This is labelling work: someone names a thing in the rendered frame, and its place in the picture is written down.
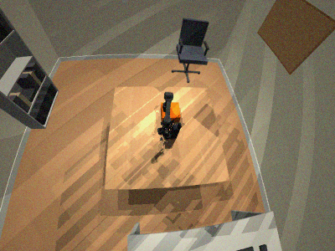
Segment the black post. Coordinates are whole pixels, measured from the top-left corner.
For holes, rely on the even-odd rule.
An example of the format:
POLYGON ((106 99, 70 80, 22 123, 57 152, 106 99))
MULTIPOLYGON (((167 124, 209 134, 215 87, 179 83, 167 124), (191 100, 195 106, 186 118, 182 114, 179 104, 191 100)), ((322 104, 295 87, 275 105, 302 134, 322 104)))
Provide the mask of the black post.
POLYGON ((182 127, 181 122, 172 126, 173 131, 172 131, 172 135, 171 135, 171 137, 172 137, 171 140, 178 137, 178 133, 179 133, 181 127, 182 127))

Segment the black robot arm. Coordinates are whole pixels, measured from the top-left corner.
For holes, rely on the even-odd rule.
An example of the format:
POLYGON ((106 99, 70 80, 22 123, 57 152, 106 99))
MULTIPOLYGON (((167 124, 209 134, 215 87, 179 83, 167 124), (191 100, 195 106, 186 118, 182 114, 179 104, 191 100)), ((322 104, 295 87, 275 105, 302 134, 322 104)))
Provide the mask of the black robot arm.
POLYGON ((157 128, 158 135, 169 136, 169 129, 171 129, 172 121, 170 117, 171 103, 173 100, 173 93, 165 92, 164 93, 165 102, 162 103, 163 112, 165 116, 162 120, 162 127, 157 128))

